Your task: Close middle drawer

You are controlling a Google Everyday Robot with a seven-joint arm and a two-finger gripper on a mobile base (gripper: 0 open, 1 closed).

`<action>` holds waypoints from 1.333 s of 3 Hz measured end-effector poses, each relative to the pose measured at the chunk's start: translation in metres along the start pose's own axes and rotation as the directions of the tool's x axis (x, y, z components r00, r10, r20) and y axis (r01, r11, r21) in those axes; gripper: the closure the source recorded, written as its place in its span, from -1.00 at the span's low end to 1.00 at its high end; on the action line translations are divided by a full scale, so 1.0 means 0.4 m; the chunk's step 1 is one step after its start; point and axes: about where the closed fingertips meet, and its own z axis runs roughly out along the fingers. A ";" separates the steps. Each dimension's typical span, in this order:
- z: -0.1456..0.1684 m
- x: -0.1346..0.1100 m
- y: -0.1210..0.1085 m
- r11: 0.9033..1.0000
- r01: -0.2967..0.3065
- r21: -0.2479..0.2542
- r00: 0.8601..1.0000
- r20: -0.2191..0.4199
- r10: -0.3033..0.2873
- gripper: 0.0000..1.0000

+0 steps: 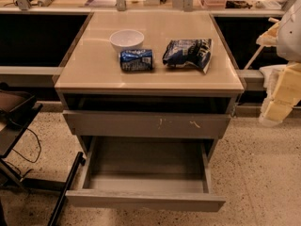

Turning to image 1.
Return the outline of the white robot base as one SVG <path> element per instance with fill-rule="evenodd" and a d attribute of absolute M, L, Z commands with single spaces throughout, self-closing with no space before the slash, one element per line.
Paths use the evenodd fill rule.
<path fill-rule="evenodd" d="M 277 82 L 278 73 L 286 67 L 285 64 L 270 65 L 260 68 L 263 75 L 263 87 L 268 89 Z"/>

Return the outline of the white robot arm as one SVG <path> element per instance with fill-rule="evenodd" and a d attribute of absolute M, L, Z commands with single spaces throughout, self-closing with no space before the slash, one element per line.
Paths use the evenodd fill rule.
<path fill-rule="evenodd" d="M 282 19 L 261 34 L 256 43 L 275 46 L 277 55 L 288 61 L 283 69 L 272 70 L 267 82 L 267 97 L 261 105 L 259 122 L 276 126 L 301 101 L 301 0 L 295 0 Z"/>

